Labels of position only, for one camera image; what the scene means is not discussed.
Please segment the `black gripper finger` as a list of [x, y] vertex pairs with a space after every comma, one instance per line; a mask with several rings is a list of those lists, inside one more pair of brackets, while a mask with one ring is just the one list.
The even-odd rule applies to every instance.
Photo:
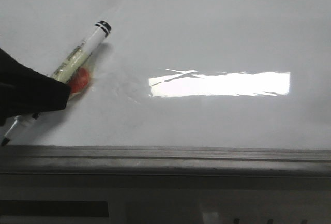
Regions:
[[1, 50], [1, 126], [16, 115], [62, 110], [71, 88], [40, 74]]

